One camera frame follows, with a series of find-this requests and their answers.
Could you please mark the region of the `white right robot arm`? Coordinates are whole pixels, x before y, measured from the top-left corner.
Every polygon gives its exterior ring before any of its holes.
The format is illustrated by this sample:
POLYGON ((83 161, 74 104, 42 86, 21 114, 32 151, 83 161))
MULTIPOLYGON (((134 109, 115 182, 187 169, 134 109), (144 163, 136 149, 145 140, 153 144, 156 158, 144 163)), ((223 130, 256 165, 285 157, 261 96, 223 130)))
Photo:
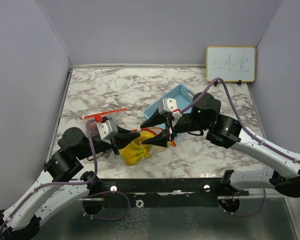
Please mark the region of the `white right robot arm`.
POLYGON ((212 144, 244 153, 267 166, 263 170, 225 171, 219 184, 224 195, 245 189, 274 189, 287 197, 300 197, 300 153, 279 147, 252 132, 239 120, 221 114, 221 102, 209 93, 197 93, 190 108, 190 113, 182 113, 175 99, 158 101, 157 109, 140 128, 160 124, 165 128, 157 136, 144 140, 143 144, 166 147, 177 134, 207 131, 206 140, 212 144))

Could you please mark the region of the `yellow banana bunch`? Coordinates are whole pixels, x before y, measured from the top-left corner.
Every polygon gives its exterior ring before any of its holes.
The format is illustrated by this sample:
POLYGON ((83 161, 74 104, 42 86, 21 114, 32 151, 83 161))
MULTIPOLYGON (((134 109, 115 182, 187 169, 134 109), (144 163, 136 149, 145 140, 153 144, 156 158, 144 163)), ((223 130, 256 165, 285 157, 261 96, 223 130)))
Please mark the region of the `yellow banana bunch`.
POLYGON ((142 141, 154 137, 155 134, 148 130, 142 130, 139 133, 140 136, 138 138, 134 139, 125 148, 119 150, 120 156, 128 166, 133 166, 142 159, 147 159, 152 155, 151 150, 153 145, 142 144, 142 141))

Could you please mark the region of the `clear orange zipper bag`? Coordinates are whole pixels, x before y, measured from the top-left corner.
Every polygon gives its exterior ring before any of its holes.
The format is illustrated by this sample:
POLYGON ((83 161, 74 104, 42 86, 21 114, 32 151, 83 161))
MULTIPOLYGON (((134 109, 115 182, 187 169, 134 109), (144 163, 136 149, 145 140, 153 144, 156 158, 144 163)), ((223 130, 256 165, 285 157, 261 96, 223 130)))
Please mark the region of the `clear orange zipper bag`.
POLYGON ((80 120, 93 120, 90 124, 92 135, 99 135, 102 141, 110 141, 119 133, 119 127, 116 125, 117 121, 121 121, 126 114, 127 109, 121 108, 100 112, 91 115, 82 115, 80 120))

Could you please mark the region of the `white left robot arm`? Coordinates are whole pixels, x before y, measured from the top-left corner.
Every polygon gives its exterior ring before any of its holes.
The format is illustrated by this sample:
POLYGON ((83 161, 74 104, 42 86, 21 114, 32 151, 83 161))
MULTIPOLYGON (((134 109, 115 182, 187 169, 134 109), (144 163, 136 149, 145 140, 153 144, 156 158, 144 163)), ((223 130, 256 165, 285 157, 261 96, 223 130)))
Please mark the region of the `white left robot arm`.
POLYGON ((96 197, 102 190, 97 153, 118 152, 140 136, 118 126, 101 124, 95 136, 78 127, 67 129, 56 151, 27 192, 8 209, 0 210, 1 240, 31 240, 47 220, 72 202, 96 197))

